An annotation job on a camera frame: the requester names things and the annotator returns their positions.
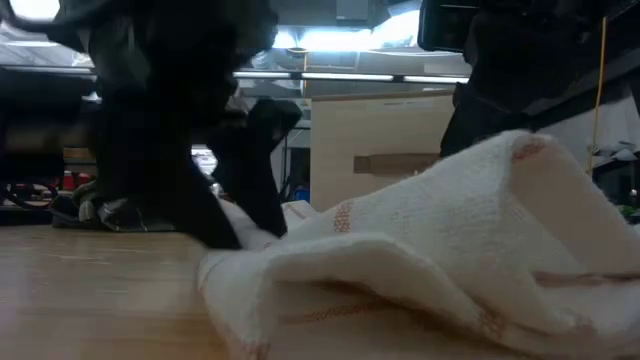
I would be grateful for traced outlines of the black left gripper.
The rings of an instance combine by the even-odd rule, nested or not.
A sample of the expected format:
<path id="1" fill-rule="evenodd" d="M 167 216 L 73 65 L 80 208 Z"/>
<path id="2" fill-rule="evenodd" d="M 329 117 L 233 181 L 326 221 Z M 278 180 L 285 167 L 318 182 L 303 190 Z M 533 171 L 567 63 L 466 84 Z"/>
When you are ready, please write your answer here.
<path id="1" fill-rule="evenodd" d="M 234 72 L 270 49 L 279 17 L 265 0 L 62 1 L 48 37 L 88 55 L 101 105 L 92 122 L 97 185 L 211 249 L 239 250 L 191 158 L 190 128 L 216 127 L 213 178 L 255 224 L 287 225 L 271 154 L 303 117 L 292 101 L 235 109 Z"/>

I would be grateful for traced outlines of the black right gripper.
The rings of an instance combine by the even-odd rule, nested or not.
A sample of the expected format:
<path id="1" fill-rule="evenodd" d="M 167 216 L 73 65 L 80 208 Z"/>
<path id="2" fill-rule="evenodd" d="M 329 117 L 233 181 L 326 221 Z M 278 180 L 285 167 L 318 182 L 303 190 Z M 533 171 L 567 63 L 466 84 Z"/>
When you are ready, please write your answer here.
<path id="1" fill-rule="evenodd" d="M 443 157 L 639 92 L 636 1 L 441 1 L 438 47 L 471 67 L 454 90 Z"/>

